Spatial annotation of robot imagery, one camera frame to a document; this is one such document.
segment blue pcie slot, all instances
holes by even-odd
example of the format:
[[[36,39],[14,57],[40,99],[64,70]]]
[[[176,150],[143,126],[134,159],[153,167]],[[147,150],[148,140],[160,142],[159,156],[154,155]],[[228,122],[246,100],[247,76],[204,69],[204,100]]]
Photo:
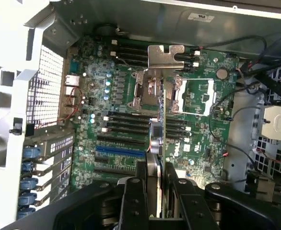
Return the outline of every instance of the blue pcie slot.
[[[103,152],[103,153],[112,153],[112,154],[117,154],[117,155],[131,156],[131,157],[144,157],[145,156],[144,151],[132,150],[132,149],[120,149],[120,148],[109,147],[109,146],[96,146],[96,151]]]

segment cable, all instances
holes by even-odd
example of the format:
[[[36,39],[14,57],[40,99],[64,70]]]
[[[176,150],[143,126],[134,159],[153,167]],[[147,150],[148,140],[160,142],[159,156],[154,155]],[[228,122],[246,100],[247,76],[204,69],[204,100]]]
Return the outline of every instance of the cable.
[[[264,150],[257,149],[257,151],[258,151],[259,153],[262,153],[262,154],[263,154],[267,159],[269,159],[270,161],[273,161],[273,162],[276,162],[276,163],[280,163],[280,164],[281,164],[281,161],[275,160],[275,159],[273,159],[273,158],[271,158],[271,157],[268,157],[268,155],[265,153]]]
[[[233,114],[232,116],[232,120],[234,120],[234,117],[242,110],[245,110],[245,109],[261,109],[260,107],[257,107],[257,106],[247,106],[247,107],[243,107],[243,108],[240,108],[238,110],[236,110],[236,112]]]
[[[206,45],[206,46],[199,46],[199,48],[200,49],[207,49],[207,48],[216,47],[216,46],[224,46],[224,45],[229,45],[229,44],[232,44],[232,43],[241,42],[241,41],[249,40],[249,39],[261,40],[263,42],[263,45],[264,45],[264,50],[266,50],[267,42],[266,42],[265,38],[261,37],[261,36],[258,36],[258,35],[244,36],[244,37],[240,37],[240,38],[236,38],[236,39],[232,39],[232,40],[228,40],[228,41],[224,41],[224,42],[218,42],[218,43],[209,44],[209,45]]]
[[[80,91],[80,93],[81,93],[81,99],[82,99],[82,97],[83,97],[83,92],[82,92],[82,90],[81,90],[79,87],[75,86],[75,87],[72,88],[72,90],[71,90],[71,92],[70,92],[70,95],[69,95],[69,102],[70,102],[71,106],[73,107],[72,113],[69,114],[69,115],[68,115],[67,117],[65,117],[65,118],[58,119],[58,120],[56,120],[56,121],[51,121],[51,122],[46,122],[46,123],[43,123],[43,124],[39,124],[37,128],[42,128],[42,126],[46,126],[46,125],[49,125],[49,124],[52,124],[52,123],[55,123],[55,122],[60,122],[60,121],[68,120],[68,119],[71,118],[77,111],[79,111],[79,108],[80,108],[80,106],[81,106],[82,100],[80,100],[80,102],[79,102],[79,104],[78,104],[77,106],[74,106],[73,103],[72,103],[72,101],[71,101],[72,93],[73,93],[73,91],[75,91],[76,89],[78,89],[78,90]]]
[[[278,62],[275,63],[274,65],[267,66],[267,67],[263,67],[263,68],[260,68],[260,69],[256,69],[256,70],[247,72],[247,73],[245,74],[245,77],[246,77],[246,76],[256,75],[256,74],[261,73],[261,72],[269,71],[269,70],[278,68],[278,67],[280,67],[280,66],[281,66],[281,62],[278,61]]]
[[[241,69],[237,68],[236,71],[239,72],[239,74],[240,74],[240,76],[241,76],[241,78],[242,78],[242,80],[243,80],[244,86],[247,87],[246,79],[245,79],[244,74],[243,74],[243,72],[241,71]],[[246,88],[246,91],[247,91],[248,94],[251,94],[251,95],[255,95],[255,94],[259,93],[258,90],[257,90],[257,91],[254,91],[254,92],[251,92],[248,87]]]
[[[234,90],[234,91],[228,93],[227,95],[225,95],[222,99],[220,99],[220,100],[218,101],[218,103],[216,103],[216,105],[212,108],[212,110],[211,110],[211,112],[210,112],[210,114],[209,114],[208,123],[209,123],[209,132],[210,132],[210,134],[212,135],[213,138],[215,138],[216,140],[218,140],[220,143],[222,143],[222,144],[224,144],[224,145],[226,145],[226,146],[229,146],[229,147],[231,147],[231,148],[233,148],[233,149],[236,149],[236,150],[242,152],[243,154],[245,154],[245,155],[248,157],[248,159],[250,160],[250,162],[253,164],[254,169],[255,169],[256,171],[260,172],[259,169],[258,169],[258,167],[257,167],[257,165],[256,165],[256,163],[255,163],[254,160],[249,156],[248,153],[246,153],[243,149],[241,149],[241,148],[239,148],[239,147],[237,147],[237,146],[235,146],[235,145],[228,144],[227,142],[222,141],[220,138],[216,137],[216,136],[214,135],[213,131],[212,131],[212,128],[211,128],[212,115],[213,115],[214,111],[216,110],[216,108],[217,108],[219,105],[221,105],[228,97],[234,95],[236,92],[244,91],[244,90],[246,90],[247,88],[249,88],[250,86],[252,86],[252,85],[254,85],[254,84],[255,84],[255,82],[253,82],[253,83],[247,85],[247,87],[244,87],[244,88],[241,88],[241,89],[238,89],[238,90]]]
[[[253,60],[251,62],[251,66],[253,66],[254,64],[256,64],[258,61],[260,61],[270,50],[272,50],[273,48],[275,48],[279,43],[281,42],[281,38],[277,39],[276,41],[274,41],[268,48],[265,48],[260,55],[257,57],[257,59]]]

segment black cable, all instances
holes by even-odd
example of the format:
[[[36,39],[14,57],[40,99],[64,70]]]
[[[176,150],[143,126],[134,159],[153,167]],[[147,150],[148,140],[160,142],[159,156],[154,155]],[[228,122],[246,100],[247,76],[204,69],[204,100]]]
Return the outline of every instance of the black cable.
[[[256,69],[256,70],[247,72],[247,73],[245,73],[245,77],[246,77],[246,76],[256,75],[256,74],[261,73],[261,72],[266,72],[266,71],[269,71],[269,70],[278,68],[278,67],[280,67],[280,66],[281,66],[281,61],[278,61],[278,62],[275,63],[274,65],[267,66],[267,67],[263,67],[263,68],[260,68],[260,69]]]
[[[210,132],[210,134],[212,135],[213,138],[215,138],[217,141],[219,141],[220,143],[222,143],[222,144],[224,144],[224,145],[226,145],[226,146],[229,146],[229,147],[231,147],[231,148],[233,148],[233,149],[236,149],[236,150],[238,150],[238,151],[244,153],[244,154],[248,157],[248,159],[250,160],[250,162],[253,164],[254,169],[259,172],[256,163],[255,163],[254,160],[249,156],[248,153],[246,153],[243,149],[241,149],[241,148],[239,148],[239,147],[237,147],[237,146],[235,146],[235,145],[228,144],[227,142],[222,141],[220,138],[216,137],[216,136],[213,134],[213,131],[212,131],[212,128],[211,128],[212,115],[213,115],[214,111],[216,110],[216,108],[217,108],[219,105],[221,105],[228,97],[234,95],[236,92],[244,91],[244,90],[246,90],[247,88],[249,88],[250,86],[252,86],[252,85],[254,85],[254,84],[256,84],[256,83],[258,83],[258,82],[256,81],[256,82],[253,82],[253,83],[247,85],[247,87],[244,87],[244,88],[241,88],[241,89],[238,89],[238,90],[234,90],[234,91],[230,92],[229,94],[225,95],[222,99],[220,99],[220,100],[218,101],[218,103],[212,108],[212,110],[211,110],[211,112],[210,112],[210,114],[209,114],[209,120],[208,120],[208,122],[209,122],[209,132]]]
[[[232,43],[241,42],[241,41],[249,40],[249,39],[261,40],[263,42],[263,45],[264,45],[264,50],[266,50],[267,42],[266,42],[265,38],[261,37],[261,36],[258,36],[258,35],[244,36],[244,37],[240,37],[240,38],[236,38],[236,39],[232,39],[232,40],[228,40],[228,41],[224,41],[224,42],[218,42],[218,43],[214,43],[214,44],[209,44],[209,45],[206,45],[206,46],[200,46],[200,47],[202,49],[207,49],[207,48],[216,47],[216,46],[229,45],[229,44],[232,44]]]
[[[271,51],[273,48],[275,48],[280,42],[281,42],[281,38],[274,41],[268,48],[265,48],[260,53],[260,55],[257,57],[257,59],[255,59],[251,62],[251,66],[253,66],[257,61],[261,60],[269,51]]]
[[[113,27],[115,30],[118,28],[118,26],[113,23],[100,23],[93,27],[92,33],[96,34],[97,30],[103,27]]]

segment black pcie slot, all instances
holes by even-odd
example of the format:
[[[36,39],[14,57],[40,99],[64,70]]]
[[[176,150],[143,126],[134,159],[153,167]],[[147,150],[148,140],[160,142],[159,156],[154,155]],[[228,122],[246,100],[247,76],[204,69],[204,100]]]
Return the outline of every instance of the black pcie slot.
[[[109,127],[109,131],[118,132],[118,133],[134,133],[139,135],[148,135],[148,131],[142,131],[142,130],[133,130],[133,129],[126,129],[126,128],[115,128],[115,127]]]
[[[122,122],[127,122],[127,123],[134,123],[134,124],[148,124],[149,120],[135,120],[135,119],[129,119],[127,117],[110,117],[111,121],[122,121]]]
[[[126,113],[121,113],[121,112],[115,112],[115,111],[109,111],[108,112],[109,115],[117,115],[117,116],[125,116],[125,117],[133,117],[133,118],[137,118],[137,119],[150,119],[152,118],[152,116],[149,115],[133,115],[133,114],[126,114]]]
[[[139,125],[132,125],[132,124],[126,124],[126,123],[115,123],[115,122],[107,122],[106,127],[127,127],[127,128],[136,128],[140,130],[148,130],[149,125],[146,126],[139,126]]]
[[[95,167],[94,168],[95,173],[113,173],[113,174],[119,174],[119,175],[125,175],[125,176],[135,176],[135,172],[123,170],[123,169],[110,169],[110,168],[104,168],[104,167]]]
[[[108,164],[109,158],[103,156],[95,156],[94,162]]]
[[[128,138],[117,138],[117,137],[103,136],[103,135],[97,135],[97,140],[108,141],[108,142],[117,142],[117,143],[130,144],[130,145],[138,145],[138,146],[144,146],[145,145],[145,141],[142,141],[142,140],[134,140],[134,139],[128,139]]]

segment black ram slot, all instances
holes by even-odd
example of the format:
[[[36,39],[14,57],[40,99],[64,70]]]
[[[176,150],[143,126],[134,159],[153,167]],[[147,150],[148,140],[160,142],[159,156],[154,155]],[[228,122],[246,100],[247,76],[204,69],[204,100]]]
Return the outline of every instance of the black ram slot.
[[[109,115],[117,115],[117,116],[125,116],[125,117],[133,117],[136,119],[147,119],[149,121],[150,118],[152,118],[152,116],[149,115],[134,115],[134,114],[126,114],[126,113],[121,113],[121,112],[114,112],[114,111],[109,111],[108,112]]]
[[[122,61],[120,59],[122,59],[122,58],[119,56],[118,56],[118,58],[116,58],[117,63],[122,64]],[[124,59],[124,58],[123,58],[123,60],[130,66],[148,67],[148,61],[138,61],[138,60]]]
[[[113,173],[113,174],[126,175],[126,176],[135,176],[134,171],[128,171],[128,170],[122,170],[122,169],[110,169],[110,168],[104,168],[104,167],[95,167],[94,172],[95,173]]]
[[[166,129],[166,133],[170,135],[181,135],[183,137],[187,136],[186,131],[179,131],[179,130],[173,130],[173,129]]]
[[[148,55],[140,54],[140,53],[127,53],[127,52],[116,52],[116,55],[120,57],[121,59],[133,59],[133,60],[139,60],[139,61],[148,61]],[[186,61],[191,62],[192,58],[180,54],[175,55],[176,61]]]
[[[124,44],[119,44],[118,46],[116,46],[116,50],[131,50],[131,52],[142,52],[143,54],[148,55],[148,46],[137,46],[137,45],[124,45]],[[188,53],[188,51],[184,52],[184,53],[180,53],[180,54],[176,54],[179,56],[185,56],[185,57],[193,57],[194,55],[191,53]]]
[[[145,145],[145,141],[142,141],[142,140],[134,140],[134,139],[128,139],[128,138],[117,138],[117,137],[103,136],[103,135],[97,135],[97,140],[108,141],[108,142],[117,142],[117,143],[130,144],[130,145],[138,145],[138,146],[144,146]]]
[[[103,156],[95,156],[94,162],[108,164],[109,158]]]
[[[109,130],[118,133],[134,133],[139,135],[148,135],[148,131],[142,131],[142,130],[133,130],[133,129],[115,128],[115,127],[110,127]]]
[[[174,130],[185,130],[185,128],[181,125],[176,124],[166,124],[166,129],[174,129]]]
[[[179,119],[172,119],[172,118],[166,118],[166,125],[167,124],[180,124],[182,126],[186,126],[189,124],[189,121],[185,121],[185,120],[179,120]]]
[[[127,128],[135,128],[139,130],[148,130],[149,125],[147,126],[138,126],[138,125],[132,125],[132,124],[125,124],[125,123],[115,123],[115,122],[107,122],[106,127],[127,127]]]
[[[178,135],[170,135],[170,134],[167,134],[166,133],[166,138],[168,139],[174,139],[174,140],[179,140],[181,139],[182,137],[178,136]]]
[[[145,120],[135,120],[135,119],[129,119],[127,117],[110,117],[111,121],[122,121],[122,122],[127,122],[127,123],[131,123],[133,122],[134,124],[148,124],[149,121],[145,121]]]

